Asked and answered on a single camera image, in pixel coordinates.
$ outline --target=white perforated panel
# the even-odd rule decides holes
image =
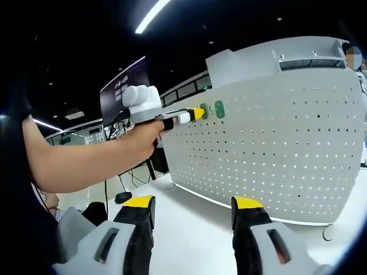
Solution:
[[[271,217],[334,222],[360,166],[360,98],[353,72],[304,69],[180,101],[166,111],[206,104],[208,117],[164,135],[173,181],[226,205],[258,199]]]

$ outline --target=monitor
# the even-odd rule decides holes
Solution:
[[[100,91],[103,127],[130,116],[130,111],[122,103],[122,93],[130,85],[149,86],[145,57],[128,66]]]

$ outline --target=black ceiling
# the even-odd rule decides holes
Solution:
[[[350,20],[348,8],[336,10],[330,0],[171,0],[143,34],[135,34],[156,2],[15,3],[6,14],[9,39],[22,41],[25,46],[19,49],[31,60],[36,85],[28,98],[34,117],[62,129],[101,118],[100,89],[119,68],[142,56],[147,58],[150,82],[163,93],[204,71],[205,59],[224,49],[295,36],[348,39],[339,25],[343,18],[358,38],[356,30],[363,28],[362,18],[361,24],[358,18]],[[67,120],[64,116],[71,109],[85,116]]]

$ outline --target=yellow tip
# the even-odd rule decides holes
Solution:
[[[204,114],[205,114],[205,110],[201,109],[201,108],[193,108],[194,110],[194,114],[195,114],[195,119],[200,119]]]
[[[262,208],[263,205],[255,199],[248,199],[244,197],[235,196],[238,209],[246,208]]]

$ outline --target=led light strip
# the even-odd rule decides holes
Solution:
[[[157,16],[157,14],[170,2],[171,0],[159,0],[154,7],[147,13],[143,21],[140,23],[135,33],[142,34],[149,23]]]

